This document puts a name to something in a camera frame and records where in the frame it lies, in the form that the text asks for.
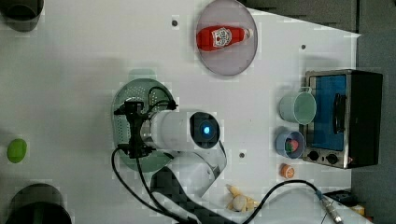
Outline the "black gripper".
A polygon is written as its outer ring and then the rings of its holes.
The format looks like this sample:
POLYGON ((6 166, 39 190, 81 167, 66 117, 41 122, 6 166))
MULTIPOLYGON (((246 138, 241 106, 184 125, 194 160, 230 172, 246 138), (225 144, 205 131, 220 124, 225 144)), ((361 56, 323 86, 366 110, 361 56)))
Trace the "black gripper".
POLYGON ((141 128, 149 115, 143 113, 143 102, 126 101, 124 108, 116 109, 113 114, 116 116, 125 115, 130 126, 131 137, 128 144, 117 144, 117 149, 124 153, 128 152, 131 159, 147 157, 153 148, 148 146, 141 137, 141 128))

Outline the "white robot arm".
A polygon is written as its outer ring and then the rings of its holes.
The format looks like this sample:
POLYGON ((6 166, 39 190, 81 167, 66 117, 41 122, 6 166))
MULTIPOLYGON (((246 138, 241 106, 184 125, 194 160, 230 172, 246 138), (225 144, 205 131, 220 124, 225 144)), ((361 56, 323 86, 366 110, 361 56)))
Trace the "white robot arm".
POLYGON ((113 119, 129 129, 115 151, 135 163, 148 208, 178 224, 238 224, 231 211, 204 199, 227 165, 216 117, 170 100, 128 99, 115 106, 113 119))

